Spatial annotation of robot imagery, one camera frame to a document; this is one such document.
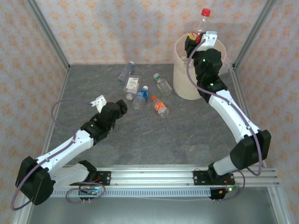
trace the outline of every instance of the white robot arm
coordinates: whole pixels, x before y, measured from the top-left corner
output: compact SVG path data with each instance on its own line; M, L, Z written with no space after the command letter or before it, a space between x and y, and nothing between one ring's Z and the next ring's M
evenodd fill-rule
M34 205L47 200L54 189L82 182L90 175L92 165L87 161L81 161L67 169L61 168L75 156L106 138L114 129L116 120L126 114L128 110L123 100L107 103L103 96L98 97L91 104L97 107L99 113L81 126L80 130L76 132L75 138L68 139L54 150L35 160L31 157L23 160L16 180L16 187L25 181L20 186L21 192ZM39 167L28 176L28 173L38 165Z

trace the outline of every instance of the bracket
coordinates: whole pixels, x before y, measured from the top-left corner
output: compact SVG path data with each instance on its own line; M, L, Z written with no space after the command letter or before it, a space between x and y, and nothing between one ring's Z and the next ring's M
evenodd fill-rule
M214 179L208 174L207 170L194 170L193 171L193 181L195 186L204 186L204 185L234 185L234 175L232 173L225 174L223 176L218 176Z

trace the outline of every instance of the cable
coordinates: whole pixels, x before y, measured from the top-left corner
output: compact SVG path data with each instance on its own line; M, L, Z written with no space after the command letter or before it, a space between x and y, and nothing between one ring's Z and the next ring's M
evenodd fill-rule
M190 54L190 56L189 56L189 58L188 58L187 69L186 69L186 70L187 70L187 76L188 76L190 82L191 82L191 83L192 83L198 90L200 90L201 92L204 92L204 93L207 93L207 94L209 94L209 95L218 97L218 98L224 100L225 102L227 102L227 103L228 103L229 105L231 105L231 106L234 108L234 110L239 114L239 116L242 118L242 120L244 121L244 123L246 124L246 126L247 126L247 127L250 127L249 123L247 122L247 119L243 116L243 114L241 113L241 111L240 111L234 104L230 103L230 101L229 101L228 99L226 99L225 97L220 96L220 95L218 95L218 94L215 94L215 93L213 93L213 92L210 92L210 91L207 91L207 90L204 90L204 89L200 88L200 87L197 86L196 83L194 83L193 80L191 79L190 72L189 72L189 68L190 68L190 63L191 63L192 57L193 57L194 53L196 52L196 50L197 50L197 49L198 49L198 48L199 48L205 41L206 41L206 40L203 40L202 42L200 42L200 44L197 45L197 46L195 47L195 49L191 52L191 54ZM254 173L250 168L247 168L247 170L249 170L249 172L252 173L253 175L255 175L255 176L259 176L259 175L261 174L261 172L262 172L262 162L263 162L263 160L262 160L261 147L260 147L260 144L259 144L259 142L258 142L257 136L256 136L256 134L254 133L254 131L252 130L252 128L250 128L249 130L250 130L250 132L251 132L251 134L252 134L252 136L253 136L253 138L254 138L254 140L255 140L256 147L257 147L257 154L258 154L258 172L257 172L257 174L256 174L256 173Z
M76 183L79 183L79 184L93 184L93 185L101 186L101 187L103 188L103 192L102 192L99 196L97 196L97 197L95 197L95 198L93 198L93 199L88 199L88 202L89 202L89 203L92 202L92 201L94 201L94 200L99 199L99 198L102 197L103 194L106 192L106 188L105 188L105 186L104 186L103 184L100 184L100 183L96 183L96 182L76 182ZM79 201L79 202L71 202L71 201L69 200L69 198L67 197L68 194L69 194L71 191L73 191L73 190L89 191L90 189L72 188L72 189L70 189L70 190L68 190L68 191L66 192L66 194L65 194L65 199L66 199L66 201L67 201L68 203L71 203L71 204L81 204L81 203L84 203L85 200L83 200L83 201Z
M22 186L24 185L24 183L26 182L26 180L27 180L27 179L28 179L28 178L29 178L29 177L30 177L30 176L31 176L31 175L32 175L32 174L33 174L33 173L34 173L34 172L41 166L41 165L43 165L45 162L47 162L48 160L50 160L50 159L53 158L54 156L57 156L58 154L62 153L62 152L65 151L67 148L69 148L69 147L73 144L74 140L76 139L76 132L75 132L75 130L73 130L73 129L70 128L70 127L67 127L67 126L64 126L64 125L61 125L60 123L58 123L58 121L55 119L54 114L53 114L56 105L58 105L59 103L64 102L64 101L73 101L73 102L82 103L82 104L86 104L86 105L92 105L91 103L89 103L89 102L85 102L85 101L82 101L82 100L66 98L66 99L61 99L61 100L57 101L57 102L52 106L52 109L51 109L51 117L52 117L54 123L55 123L56 125L58 125L59 127L63 128L63 129L67 129L67 130L71 131L71 132L73 133L73 140L72 140L69 144L67 144L64 148L62 148L61 150L57 151L57 152L54 153L53 155L49 156L47 159L45 159L45 160L41 161L40 163L38 163L35 167L32 168L32 170L30 170L30 171L28 172L28 174L24 177L24 179L21 181L21 183L20 183L19 186L17 187L17 190L15 191L14 196L13 196L13 199L12 199L12 201L11 201L11 203L10 203L10 209L13 210L13 211L20 210L20 209L24 208L26 205L28 205L28 204L31 202L31 201L28 201L28 202L26 202L25 204L21 205L21 206L18 207L18 208L15 208L15 207L14 207L14 203L15 203L15 200L16 200L16 198L17 198L17 196L18 196L18 193L19 193L19 191L21 190L21 188L22 188Z
M235 172L240 173L242 175L242 177L243 177L243 185L242 185L241 190L238 191L234 196L231 196L229 198L223 198L223 199L215 200L215 201L221 202L221 201L231 200L231 199L236 198L237 196L239 196L244 191L244 189L245 189L245 176L244 176L244 174L240 170L236 170Z

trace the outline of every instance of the plastic bottle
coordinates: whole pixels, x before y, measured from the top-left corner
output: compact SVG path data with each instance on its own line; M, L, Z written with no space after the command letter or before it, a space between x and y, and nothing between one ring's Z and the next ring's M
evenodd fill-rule
M134 69L134 62L129 62L128 64L126 64L126 66L123 68L123 70L121 71L120 76L118 76L118 80L121 83L126 82L128 76L131 74L131 72Z
M145 85L142 90L140 90L137 94L136 97L133 101L133 107L136 110L140 110L141 108L143 108L145 101L148 98L148 87Z
M210 16L211 10L204 8L201 11L200 19L194 24L192 29L192 35L197 43L201 41L201 35L207 31L207 20Z
M156 110L156 112L158 113L158 115L161 118L168 117L170 111L165 106L165 104L159 98L157 98L155 95L151 97L151 100L153 101L154 109Z
M163 96L169 96L172 94L172 87L168 84L168 82L161 78L158 73L154 74L154 79L157 82L157 87L163 94Z
M127 100L132 100L135 97L138 91L139 83L140 83L139 76L129 75L125 87L123 89L123 91L126 94Z

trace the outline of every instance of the white bucket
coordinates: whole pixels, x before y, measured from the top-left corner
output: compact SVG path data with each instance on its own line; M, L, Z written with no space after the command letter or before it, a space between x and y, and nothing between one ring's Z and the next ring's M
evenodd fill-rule
M188 79L186 66L184 65L184 61L180 58L181 56L186 56L185 40L187 36L188 34L184 34L174 45L173 89L181 98L195 100L199 99L201 96L198 93L197 88L192 85L192 83ZM224 45L218 39L216 41L216 44L214 45L214 49L221 52L221 60L223 66L219 71L219 75L227 73L230 63L224 63L224 60L226 59L226 50ZM197 80L195 78L195 69L193 66L190 67L189 72L192 80L197 83Z

